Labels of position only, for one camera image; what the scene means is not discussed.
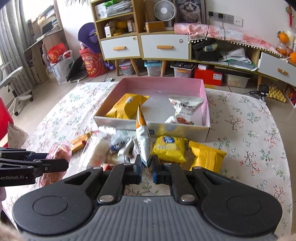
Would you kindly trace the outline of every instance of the red bag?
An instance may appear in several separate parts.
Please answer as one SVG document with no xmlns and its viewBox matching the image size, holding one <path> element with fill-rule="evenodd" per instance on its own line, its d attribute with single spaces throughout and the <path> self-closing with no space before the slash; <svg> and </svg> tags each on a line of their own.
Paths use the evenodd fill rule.
<svg viewBox="0 0 296 241">
<path fill-rule="evenodd" d="M 58 63 L 63 59 L 63 54 L 67 51 L 66 46 L 63 43 L 59 43 L 58 45 L 52 47 L 48 53 L 48 59 L 51 64 Z"/>
</svg>

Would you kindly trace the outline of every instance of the pink box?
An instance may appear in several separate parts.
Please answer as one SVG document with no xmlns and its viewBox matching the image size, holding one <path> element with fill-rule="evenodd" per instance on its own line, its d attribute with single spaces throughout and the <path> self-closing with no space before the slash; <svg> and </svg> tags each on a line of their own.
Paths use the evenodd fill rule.
<svg viewBox="0 0 296 241">
<path fill-rule="evenodd" d="M 111 91 L 95 114 L 98 126 L 135 130 L 136 115 L 130 120 L 105 117 L 113 105 L 125 94 L 149 95 L 142 110 L 152 136 L 171 135 L 205 142 L 210 129 L 210 114 L 203 80 L 174 77 L 128 77 L 123 78 Z M 175 114 L 169 95 L 196 96 L 205 99 L 203 105 L 192 115 L 194 125 L 171 124 L 165 121 Z"/>
</svg>

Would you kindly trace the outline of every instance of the curtain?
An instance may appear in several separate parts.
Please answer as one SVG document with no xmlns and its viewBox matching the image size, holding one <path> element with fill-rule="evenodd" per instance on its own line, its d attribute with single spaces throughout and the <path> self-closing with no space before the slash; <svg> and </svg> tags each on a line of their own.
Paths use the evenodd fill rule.
<svg viewBox="0 0 296 241">
<path fill-rule="evenodd" d="M 22 0 L 11 0 L 0 10 L 0 52 L 5 63 L 7 74 L 20 66 L 22 73 L 11 82 L 18 95 L 32 89 L 36 84 L 24 54 L 31 45 L 28 25 L 25 22 Z"/>
</svg>

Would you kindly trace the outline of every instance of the silver bolt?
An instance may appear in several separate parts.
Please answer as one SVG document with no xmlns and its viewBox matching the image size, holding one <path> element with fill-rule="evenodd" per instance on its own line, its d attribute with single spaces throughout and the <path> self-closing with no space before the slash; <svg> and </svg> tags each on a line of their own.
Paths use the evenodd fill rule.
<svg viewBox="0 0 296 241">
<path fill-rule="evenodd" d="M 193 202 L 195 200 L 195 197 L 191 194 L 184 194 L 181 196 L 182 202 Z"/>
<path fill-rule="evenodd" d="M 112 195 L 102 195 L 99 197 L 100 202 L 112 202 L 114 197 Z"/>
</svg>

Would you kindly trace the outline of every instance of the fan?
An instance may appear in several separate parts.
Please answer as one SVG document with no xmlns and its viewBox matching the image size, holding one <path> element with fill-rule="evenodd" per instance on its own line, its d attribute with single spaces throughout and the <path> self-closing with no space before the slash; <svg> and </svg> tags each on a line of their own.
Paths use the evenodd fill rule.
<svg viewBox="0 0 296 241">
<path fill-rule="evenodd" d="M 161 0 L 154 5 L 154 15 L 160 21 L 168 22 L 166 30 L 174 30 L 172 19 L 176 16 L 176 6 L 167 0 Z"/>
</svg>

